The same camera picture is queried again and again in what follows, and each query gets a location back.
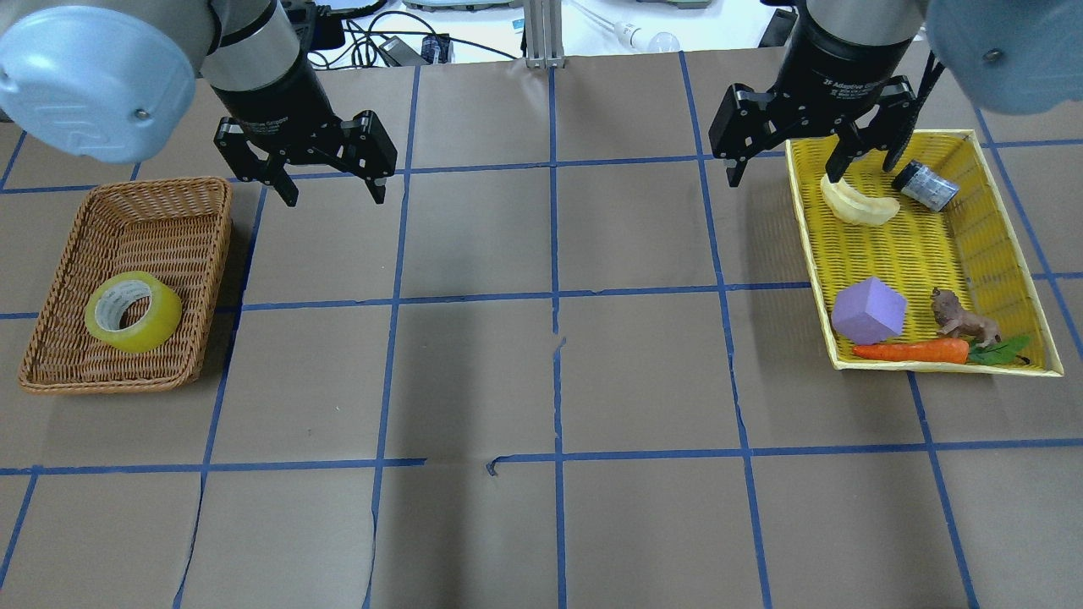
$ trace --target orange carrot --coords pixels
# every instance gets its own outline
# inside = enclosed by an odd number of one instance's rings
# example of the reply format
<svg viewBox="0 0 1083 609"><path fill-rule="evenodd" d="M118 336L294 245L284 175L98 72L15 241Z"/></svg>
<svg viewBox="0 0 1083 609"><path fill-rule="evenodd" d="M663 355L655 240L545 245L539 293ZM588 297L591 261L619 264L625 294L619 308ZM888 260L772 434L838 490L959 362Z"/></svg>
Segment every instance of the orange carrot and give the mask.
<svg viewBox="0 0 1083 609"><path fill-rule="evenodd" d="M962 338L937 338L898 345L854 345L853 354L888 362L950 362L965 364L970 345Z"/></svg>

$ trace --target yellow tape roll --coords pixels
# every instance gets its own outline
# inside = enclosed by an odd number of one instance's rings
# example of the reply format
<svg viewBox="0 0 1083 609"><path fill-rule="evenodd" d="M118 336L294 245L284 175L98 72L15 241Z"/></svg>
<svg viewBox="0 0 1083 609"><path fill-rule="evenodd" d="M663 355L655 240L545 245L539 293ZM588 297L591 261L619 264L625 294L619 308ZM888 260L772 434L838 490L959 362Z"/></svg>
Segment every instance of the yellow tape roll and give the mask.
<svg viewBox="0 0 1083 609"><path fill-rule="evenodd" d="M136 300L151 304L135 323L121 328L120 319ZM181 323L181 297L151 273L130 271L103 283L83 310L87 331L126 353L144 353L169 339Z"/></svg>

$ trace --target purple block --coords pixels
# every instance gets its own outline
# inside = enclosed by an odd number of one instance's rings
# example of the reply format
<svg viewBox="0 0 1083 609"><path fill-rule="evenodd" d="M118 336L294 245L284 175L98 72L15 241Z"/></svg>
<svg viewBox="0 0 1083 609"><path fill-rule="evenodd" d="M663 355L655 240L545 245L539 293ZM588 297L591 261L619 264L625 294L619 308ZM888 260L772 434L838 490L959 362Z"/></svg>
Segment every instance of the purple block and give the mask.
<svg viewBox="0 0 1083 609"><path fill-rule="evenodd" d="M831 325L857 345L873 345L902 334L906 298L876 277L838 293Z"/></svg>

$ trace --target green leaf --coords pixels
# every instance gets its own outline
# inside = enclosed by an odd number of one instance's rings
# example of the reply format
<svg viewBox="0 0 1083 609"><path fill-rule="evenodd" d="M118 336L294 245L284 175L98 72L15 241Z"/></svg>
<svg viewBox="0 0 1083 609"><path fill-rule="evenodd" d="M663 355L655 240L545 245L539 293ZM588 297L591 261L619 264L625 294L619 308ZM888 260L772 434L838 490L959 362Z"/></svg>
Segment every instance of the green leaf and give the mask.
<svg viewBox="0 0 1083 609"><path fill-rule="evenodd" d="M1029 344L1030 336L1020 334L1019 336L990 345L989 347L970 347L970 361L987 366L1010 364L1015 361L1019 351L1022 351Z"/></svg>

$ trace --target banana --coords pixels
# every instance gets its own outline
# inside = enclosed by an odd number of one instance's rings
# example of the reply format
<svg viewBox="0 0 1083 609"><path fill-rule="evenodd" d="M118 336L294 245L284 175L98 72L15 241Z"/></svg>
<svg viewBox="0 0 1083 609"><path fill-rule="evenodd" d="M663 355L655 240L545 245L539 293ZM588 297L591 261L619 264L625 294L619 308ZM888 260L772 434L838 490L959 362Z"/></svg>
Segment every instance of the banana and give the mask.
<svg viewBox="0 0 1083 609"><path fill-rule="evenodd" d="M835 217L850 224L879 226L899 212L899 199L865 196L846 180L832 183L824 174L820 179L820 190Z"/></svg>

